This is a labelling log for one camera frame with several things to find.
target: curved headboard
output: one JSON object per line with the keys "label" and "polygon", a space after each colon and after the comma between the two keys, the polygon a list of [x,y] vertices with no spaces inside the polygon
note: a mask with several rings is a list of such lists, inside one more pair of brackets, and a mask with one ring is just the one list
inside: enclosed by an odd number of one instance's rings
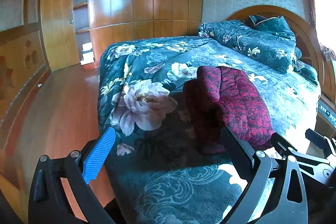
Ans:
{"label": "curved headboard", "polygon": [[267,18],[283,15],[295,34],[296,46],[301,50],[302,57],[300,60],[314,67],[318,72],[319,82],[324,82],[323,58],[320,45],[317,40],[316,31],[302,17],[297,14],[278,6],[273,5],[256,5],[242,9],[226,20],[247,19],[250,15],[260,15]]}

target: wooden shelf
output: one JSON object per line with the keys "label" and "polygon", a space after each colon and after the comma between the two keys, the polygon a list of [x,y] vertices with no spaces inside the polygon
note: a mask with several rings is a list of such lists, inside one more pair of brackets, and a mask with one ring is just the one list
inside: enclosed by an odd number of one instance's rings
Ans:
{"label": "wooden shelf", "polygon": [[90,28],[86,27],[86,28],[77,30],[75,33],[89,32],[89,31],[90,31]]}
{"label": "wooden shelf", "polygon": [[78,5],[75,5],[75,6],[73,7],[73,9],[74,9],[74,10],[77,10],[77,9],[82,8],[82,7],[85,7],[85,6],[87,6],[87,2],[84,2],[84,3],[80,3],[80,4],[78,4]]}

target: wooden headboard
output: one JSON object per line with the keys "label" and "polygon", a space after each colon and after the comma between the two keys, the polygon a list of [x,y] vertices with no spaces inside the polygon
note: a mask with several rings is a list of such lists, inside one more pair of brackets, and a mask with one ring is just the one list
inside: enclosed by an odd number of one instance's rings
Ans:
{"label": "wooden headboard", "polygon": [[297,14],[285,8],[273,5],[250,6],[234,13],[226,20],[244,20],[247,19],[249,15],[260,15],[267,18],[279,15],[285,17],[288,25],[296,36],[296,46],[302,52],[300,60],[316,69],[321,90],[335,107],[336,79],[334,66],[332,65],[332,61],[327,62],[323,57],[315,29]]}

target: built-in shelving unit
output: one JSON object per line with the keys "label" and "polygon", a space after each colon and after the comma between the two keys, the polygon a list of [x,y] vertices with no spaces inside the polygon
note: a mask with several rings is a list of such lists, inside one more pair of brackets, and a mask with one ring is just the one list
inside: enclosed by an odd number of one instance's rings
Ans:
{"label": "built-in shelving unit", "polygon": [[73,23],[82,65],[95,61],[90,37],[88,0],[73,0]]}

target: red garment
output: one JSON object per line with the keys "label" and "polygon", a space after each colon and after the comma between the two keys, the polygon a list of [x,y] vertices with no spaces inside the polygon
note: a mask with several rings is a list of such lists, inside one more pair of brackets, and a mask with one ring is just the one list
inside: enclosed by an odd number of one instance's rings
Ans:
{"label": "red garment", "polygon": [[239,139],[248,141],[255,150],[272,147],[268,109],[245,72],[200,66],[197,79],[187,81],[183,93],[201,153],[225,151],[219,139],[223,126],[230,126]]}

